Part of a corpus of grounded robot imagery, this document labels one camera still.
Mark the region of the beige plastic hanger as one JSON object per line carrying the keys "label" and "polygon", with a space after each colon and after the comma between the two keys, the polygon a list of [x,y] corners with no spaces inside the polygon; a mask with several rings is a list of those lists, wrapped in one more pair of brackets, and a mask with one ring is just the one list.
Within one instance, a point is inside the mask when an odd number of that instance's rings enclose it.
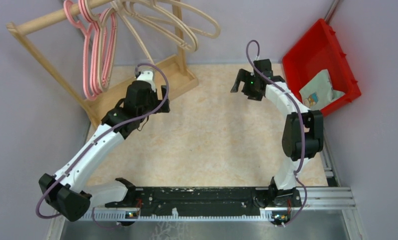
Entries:
{"label": "beige plastic hanger", "polygon": [[132,17],[133,15],[131,13],[128,13],[128,11],[123,7],[123,3],[122,3],[121,0],[113,0],[111,2],[111,5],[116,10],[117,15],[124,22],[125,26],[128,28],[128,30],[131,32],[131,34],[136,39],[136,41],[139,44],[141,50],[145,54],[148,62],[151,63],[151,64],[155,64],[154,60],[152,59],[148,49],[146,48],[145,44],[143,43],[143,41],[142,41],[141,37],[139,36],[138,32],[133,27],[131,22],[128,20],[128,17]]}

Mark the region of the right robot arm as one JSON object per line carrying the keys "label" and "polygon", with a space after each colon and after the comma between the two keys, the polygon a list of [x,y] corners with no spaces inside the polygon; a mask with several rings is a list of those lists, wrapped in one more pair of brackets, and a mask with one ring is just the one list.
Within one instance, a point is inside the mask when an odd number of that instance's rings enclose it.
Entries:
{"label": "right robot arm", "polygon": [[241,91],[249,100],[271,101],[286,119],[281,139],[286,156],[269,190],[259,204],[287,206],[301,204],[296,183],[303,167],[323,149],[323,115],[305,106],[288,88],[285,80],[273,75],[270,60],[253,61],[253,71],[241,68],[231,93]]}

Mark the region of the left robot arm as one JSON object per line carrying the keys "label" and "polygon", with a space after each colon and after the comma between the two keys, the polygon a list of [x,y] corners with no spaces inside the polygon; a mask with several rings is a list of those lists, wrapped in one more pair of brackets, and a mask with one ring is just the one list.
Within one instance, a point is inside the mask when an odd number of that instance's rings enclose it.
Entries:
{"label": "left robot arm", "polygon": [[46,202],[67,220],[75,222],[88,210],[109,203],[132,206],[137,194],[129,181],[117,178],[109,184],[86,188],[86,182],[107,155],[121,144],[150,115],[168,113],[169,85],[161,87],[163,99],[149,80],[132,82],[126,97],[109,110],[97,127],[93,137],[60,170],[53,175],[43,174],[39,179],[42,197],[37,206]]}

